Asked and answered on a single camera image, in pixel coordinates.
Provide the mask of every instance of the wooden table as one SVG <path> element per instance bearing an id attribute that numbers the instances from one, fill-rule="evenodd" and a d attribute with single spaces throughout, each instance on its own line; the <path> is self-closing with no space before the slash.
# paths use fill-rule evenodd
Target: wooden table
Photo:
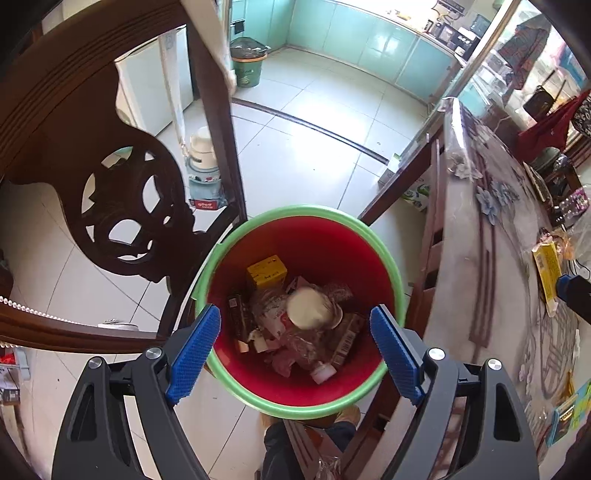
<path id="1" fill-rule="evenodd" d="M 440 115 L 435 134 L 402 159 L 360 219 L 371 224 L 433 169 L 422 267 L 405 326 L 457 360 L 501 360 L 539 445 L 573 367 L 578 327 L 563 303 L 550 318 L 541 300 L 531 248 L 550 223 L 521 165 L 487 127 L 457 99 Z M 392 417 L 398 398 L 386 375 L 343 454 L 345 478 L 379 478 L 387 467 L 414 411 L 403 399 Z M 462 411 L 459 404 L 452 414 L 436 470 L 447 468 Z"/>

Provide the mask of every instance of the white cloth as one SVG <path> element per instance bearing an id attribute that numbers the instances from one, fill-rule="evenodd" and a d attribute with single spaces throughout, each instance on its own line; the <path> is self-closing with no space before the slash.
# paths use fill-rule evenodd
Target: white cloth
<path id="1" fill-rule="evenodd" d="M 203 44 L 211 53 L 217 65 L 222 69 L 228 95 L 236 91 L 236 75 L 232 69 L 228 35 L 223 31 L 213 0 L 180 0 L 199 33 Z"/>

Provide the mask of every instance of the yellow package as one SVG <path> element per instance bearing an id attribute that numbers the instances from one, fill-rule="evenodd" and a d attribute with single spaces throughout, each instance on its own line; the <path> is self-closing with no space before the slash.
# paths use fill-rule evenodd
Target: yellow package
<path id="1" fill-rule="evenodd" d="M 246 270 L 257 289 L 282 283 L 287 276 L 287 269 L 277 255 L 261 260 Z"/>
<path id="2" fill-rule="evenodd" d="M 540 280 L 544 288 L 548 316 L 553 317 L 558 308 L 558 302 L 556 301 L 556 282 L 561 276 L 556 247 L 554 242 L 549 242 L 537 244 L 531 251 L 534 254 L 535 265 L 538 267 L 538 273 L 540 274 Z"/>

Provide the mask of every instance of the trash bin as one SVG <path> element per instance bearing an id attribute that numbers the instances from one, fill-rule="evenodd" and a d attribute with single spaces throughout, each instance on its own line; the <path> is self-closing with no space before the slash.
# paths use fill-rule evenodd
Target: trash bin
<path id="1" fill-rule="evenodd" d="M 262 61 L 271 47 L 250 37 L 239 37 L 230 43 L 230 54 L 239 87 L 254 87 L 261 81 Z"/>
<path id="2" fill-rule="evenodd" d="M 299 368 L 284 378 L 265 364 L 264 356 L 235 349 L 227 298 L 248 291 L 246 268 L 272 255 L 287 267 L 287 281 L 302 275 L 319 285 L 346 283 L 357 311 L 369 314 L 384 303 L 402 323 L 405 306 L 398 267 L 377 235 L 359 220 L 328 207 L 290 206 L 250 219 L 228 235 L 213 249 L 195 286 L 196 313 L 207 303 L 222 313 L 221 333 L 207 364 L 232 394 L 284 419 L 314 419 L 343 410 L 367 395 L 387 371 L 369 324 L 342 368 L 320 385 Z"/>

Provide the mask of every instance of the metal screw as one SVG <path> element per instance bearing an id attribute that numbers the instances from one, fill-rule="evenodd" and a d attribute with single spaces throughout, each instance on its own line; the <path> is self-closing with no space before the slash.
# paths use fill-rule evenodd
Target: metal screw
<path id="1" fill-rule="evenodd" d="M 94 356 L 88 360 L 88 368 L 95 369 L 99 368 L 103 364 L 103 359 L 99 356 Z"/>
<path id="2" fill-rule="evenodd" d="M 503 367 L 503 364 L 499 362 L 496 358 L 491 358 L 488 361 L 488 367 L 492 368 L 493 370 L 500 370 Z"/>
<path id="3" fill-rule="evenodd" d="M 162 350 L 160 348 L 158 348 L 157 346 L 153 346 L 152 348 L 148 348 L 146 350 L 146 356 L 150 360 L 154 360 L 154 359 L 158 358 L 160 355 L 162 355 Z"/>
<path id="4" fill-rule="evenodd" d="M 433 358 L 433 360 L 443 360 L 445 358 L 445 352 L 440 348 L 431 348 L 429 350 L 429 356 Z"/>

